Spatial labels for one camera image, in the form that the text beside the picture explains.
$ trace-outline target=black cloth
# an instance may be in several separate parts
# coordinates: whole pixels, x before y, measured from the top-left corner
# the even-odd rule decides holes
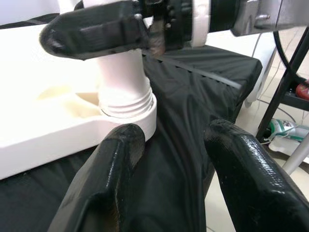
[[[157,97],[157,130],[131,180],[127,228],[205,232],[204,197],[214,168],[204,128],[235,122],[261,71],[258,60],[205,46],[154,59],[144,70]],[[93,148],[0,182],[1,231],[46,231],[75,173]]]

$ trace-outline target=black cable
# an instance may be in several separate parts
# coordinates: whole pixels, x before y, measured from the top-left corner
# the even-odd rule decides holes
[[[266,102],[266,101],[263,101],[263,100],[261,100],[261,99],[258,99],[258,101],[260,101],[260,102],[263,102],[263,103],[266,103],[266,104],[268,104],[269,105],[269,103],[268,102]],[[288,112],[286,112],[286,111],[284,111],[284,110],[282,110],[281,108],[278,108],[278,110],[281,110],[282,112],[284,112],[287,116],[289,116],[290,118],[291,118],[291,120],[293,121],[293,122],[295,122],[296,123],[296,121],[295,121],[295,119],[288,113]]]
[[[277,50],[278,50],[278,53],[279,53],[279,56],[283,62],[283,64],[285,65],[288,73],[290,74],[290,76],[298,83],[298,84],[302,84],[306,87],[309,88],[309,83],[305,82],[306,79],[303,78],[303,77],[300,77],[297,75],[296,71],[294,69],[292,69],[291,65],[289,64],[285,54],[284,54],[284,51],[283,51],[283,48],[282,48],[282,44],[281,44],[281,41],[280,41],[280,36],[279,36],[279,33],[277,31],[275,31],[274,33],[274,38],[275,38],[275,43],[276,43],[276,47],[277,47]]]

